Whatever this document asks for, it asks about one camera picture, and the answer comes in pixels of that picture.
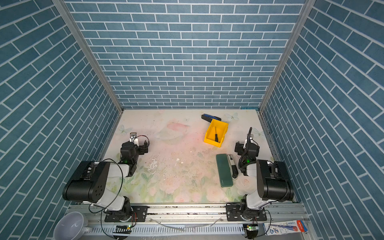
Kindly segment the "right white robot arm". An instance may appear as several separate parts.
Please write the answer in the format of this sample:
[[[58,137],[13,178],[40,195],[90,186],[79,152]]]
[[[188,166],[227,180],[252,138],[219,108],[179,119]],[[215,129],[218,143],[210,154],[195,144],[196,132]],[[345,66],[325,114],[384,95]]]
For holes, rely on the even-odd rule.
[[[227,203],[227,221],[266,221],[265,207],[276,202],[292,201],[294,187],[284,162],[258,160],[260,146],[252,139],[237,142],[235,152],[240,156],[238,170],[246,177],[256,177],[256,191],[246,194],[239,203]]]

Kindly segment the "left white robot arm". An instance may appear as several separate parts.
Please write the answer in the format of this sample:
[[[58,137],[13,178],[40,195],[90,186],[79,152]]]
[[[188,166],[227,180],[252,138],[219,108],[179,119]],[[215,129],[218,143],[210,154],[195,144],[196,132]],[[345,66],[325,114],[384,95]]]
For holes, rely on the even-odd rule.
[[[130,199],[120,195],[124,178],[132,177],[140,155],[148,152],[150,141],[139,145],[134,137],[122,144],[119,162],[106,159],[101,162],[82,161],[63,189],[63,199],[72,202],[89,202],[105,213],[106,223],[145,222],[147,206],[131,206]],[[118,193],[107,189],[110,178],[121,178]]]

